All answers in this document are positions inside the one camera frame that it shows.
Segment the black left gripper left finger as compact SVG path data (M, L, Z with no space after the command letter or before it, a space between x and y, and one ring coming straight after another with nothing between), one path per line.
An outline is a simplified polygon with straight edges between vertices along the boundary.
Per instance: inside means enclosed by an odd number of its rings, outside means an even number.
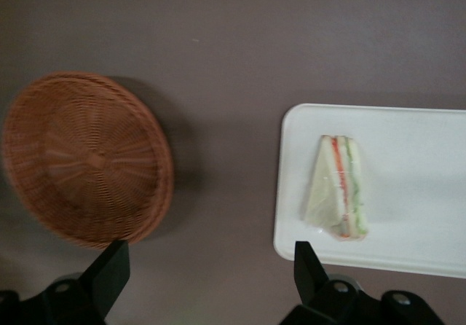
M126 240L110 243L81 274L80 284L101 318L114 306L130 278L129 246Z

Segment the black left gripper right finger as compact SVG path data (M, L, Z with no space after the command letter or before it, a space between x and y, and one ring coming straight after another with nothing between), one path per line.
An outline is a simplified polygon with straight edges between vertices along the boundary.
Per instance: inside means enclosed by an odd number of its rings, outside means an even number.
M294 250L294 281L301 303L309 305L329 281L317 254L307 241L296 241Z

